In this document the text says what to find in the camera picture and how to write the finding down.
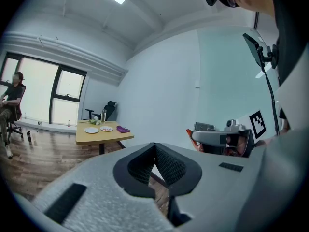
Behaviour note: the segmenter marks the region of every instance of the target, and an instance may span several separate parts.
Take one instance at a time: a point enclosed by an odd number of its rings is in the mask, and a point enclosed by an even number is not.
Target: gray foam surface
[[[91,158],[48,185],[34,200],[40,211],[46,209],[73,183],[87,190],[63,222],[76,232],[171,231],[174,226],[162,215],[155,201],[124,192],[113,177],[116,162],[141,149],[140,145]]]

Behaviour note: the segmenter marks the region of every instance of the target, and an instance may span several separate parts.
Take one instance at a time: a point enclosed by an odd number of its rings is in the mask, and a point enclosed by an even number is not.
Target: black office chair
[[[116,107],[116,102],[114,101],[109,101],[107,103],[107,105],[104,107],[104,109],[106,110],[106,120],[108,120],[108,118],[112,115],[112,113],[115,111]],[[90,109],[86,109],[86,111],[89,112],[89,119],[92,118],[92,112],[94,112],[93,110]],[[94,116],[98,116],[98,118],[101,118],[101,114],[93,114]]]
[[[21,100],[22,100],[22,98],[23,98],[23,96],[24,96],[24,93],[25,93],[25,91],[26,91],[26,86],[25,85],[22,85],[21,86],[21,88],[23,89],[23,93],[22,93],[22,95],[21,95],[21,99],[20,99],[20,102],[19,102],[19,104],[17,105],[17,106],[14,106],[14,113],[12,114],[12,116],[7,120],[7,132],[9,133],[9,135],[8,135],[8,142],[10,142],[10,137],[11,137],[11,134],[13,133],[13,132],[15,132],[15,133],[18,133],[18,134],[20,134],[21,136],[21,138],[24,138],[24,136],[23,136],[23,133],[21,132],[21,127],[20,126],[17,126],[16,124],[15,124],[15,121],[18,121],[19,119],[20,119],[20,117],[21,117],[21,110],[20,110],[20,103],[21,103]]]

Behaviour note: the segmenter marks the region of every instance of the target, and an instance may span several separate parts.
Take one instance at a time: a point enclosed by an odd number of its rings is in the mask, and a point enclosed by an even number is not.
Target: black rubber pad
[[[71,185],[45,212],[51,220],[61,224],[77,204],[87,187],[80,184]]]
[[[241,172],[242,169],[243,169],[243,166],[234,165],[234,164],[226,163],[226,162],[222,162],[219,166],[223,167],[223,168],[230,169],[230,170],[234,170],[234,171],[237,171],[237,172]]]

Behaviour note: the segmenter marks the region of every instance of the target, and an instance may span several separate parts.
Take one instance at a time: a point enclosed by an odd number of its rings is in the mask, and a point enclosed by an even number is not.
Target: window
[[[77,125],[80,95],[86,72],[42,59],[8,53],[0,72],[0,95],[12,85],[16,72],[24,75],[27,87],[20,104],[27,118]]]
[[[13,75],[18,68],[18,63],[20,60],[19,55],[7,54],[2,69],[1,69],[1,81],[11,84]]]
[[[60,66],[52,95],[52,123],[77,125],[79,101],[86,73],[77,69]]]
[[[49,123],[50,94],[58,65],[22,58],[19,70],[24,75],[26,91],[20,103],[27,118]]]

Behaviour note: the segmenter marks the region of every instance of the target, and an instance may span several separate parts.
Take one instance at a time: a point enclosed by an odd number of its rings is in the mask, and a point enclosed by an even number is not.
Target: purple object
[[[126,133],[126,132],[130,132],[131,130],[126,129],[126,128],[121,127],[121,126],[117,126],[117,131],[119,131],[121,133]]]

